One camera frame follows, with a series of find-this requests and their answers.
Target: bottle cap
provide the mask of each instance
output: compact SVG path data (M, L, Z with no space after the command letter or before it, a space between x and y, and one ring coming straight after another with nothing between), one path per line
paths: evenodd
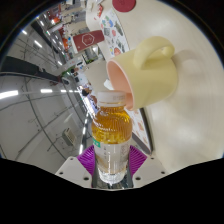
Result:
M98 93L97 105L99 107L121 107L126 105L126 93L117 90L102 91Z

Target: poster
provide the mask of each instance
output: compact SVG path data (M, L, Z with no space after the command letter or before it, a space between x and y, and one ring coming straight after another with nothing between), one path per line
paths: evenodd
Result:
M129 51L124 31L113 9L100 19L100 27L112 57Z
M151 151L149 138L146 132L146 127L141 115L140 110L129 111L125 110L132 120L133 133L145 144L145 146Z

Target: fluorescent light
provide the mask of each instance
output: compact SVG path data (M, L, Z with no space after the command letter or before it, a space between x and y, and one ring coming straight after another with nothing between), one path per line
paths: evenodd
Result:
M41 48L42 48L42 45L41 45L41 44L39 44L36 40L34 41L34 43L35 43L36 45L38 45L39 47L41 47Z
M52 89L41 89L41 93L52 93Z
M18 94L17 90L0 93L0 100L10 96L17 96Z
M79 154L82 153L83 145L80 145Z

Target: table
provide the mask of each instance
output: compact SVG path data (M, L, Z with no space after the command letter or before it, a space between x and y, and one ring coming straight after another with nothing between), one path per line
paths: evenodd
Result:
M93 1L86 23L100 29ZM101 3L102 17L112 1ZM151 36L163 36L175 47L173 61L179 75L175 93L144 108L153 135L154 153L169 173L222 158L224 145L223 67L206 36L187 17L156 0L137 0L128 13L115 11L130 50ZM98 43L106 61L110 52Z

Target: yellow liquid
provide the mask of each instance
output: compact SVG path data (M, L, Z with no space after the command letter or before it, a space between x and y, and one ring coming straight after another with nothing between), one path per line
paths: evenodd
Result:
M124 107L101 107L92 123L92 136L96 141L109 145L121 144L130 140L132 121ZM96 154L96 161L99 170L105 174L113 175L126 171L127 160L122 163L110 161L110 159L105 161Z

